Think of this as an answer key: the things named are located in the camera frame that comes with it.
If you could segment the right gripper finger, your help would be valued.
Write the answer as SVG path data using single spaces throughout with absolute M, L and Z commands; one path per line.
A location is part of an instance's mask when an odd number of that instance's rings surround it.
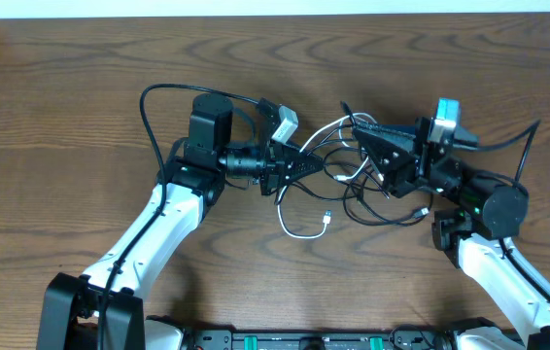
M 414 140 L 416 138 L 416 127 L 401 124 L 359 122 L 353 126 L 352 133 L 354 138 L 357 140 L 361 139 L 362 133 L 368 133 L 370 135 L 377 134 L 379 136 L 389 134 L 396 137 Z
M 416 138 L 362 133 L 357 141 L 370 157 L 374 169 L 383 176 L 382 187 L 388 193 L 397 193 L 398 188 L 415 173 Z

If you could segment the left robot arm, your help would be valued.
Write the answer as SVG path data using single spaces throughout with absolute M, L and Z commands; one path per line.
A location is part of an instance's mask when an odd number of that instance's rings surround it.
M 144 302 L 181 242 L 202 223 L 228 178 L 256 182 L 264 195 L 319 171 L 321 161 L 290 139 L 296 113 L 266 99 L 257 142 L 230 140 L 233 95 L 203 93 L 192 102 L 188 137 L 161 159 L 152 195 L 118 242 L 78 277 L 57 274 L 43 301 L 40 349 L 182 349 L 184 333 L 147 318 Z

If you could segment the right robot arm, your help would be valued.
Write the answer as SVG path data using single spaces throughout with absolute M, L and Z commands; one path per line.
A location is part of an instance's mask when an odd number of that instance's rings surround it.
M 529 208 L 519 179 L 454 156 L 480 149 L 456 117 L 420 118 L 413 126 L 354 122 L 352 134 L 389 194 L 420 190 L 454 203 L 434 214 L 435 248 L 483 288 L 526 348 L 550 349 L 550 283 L 513 242 Z

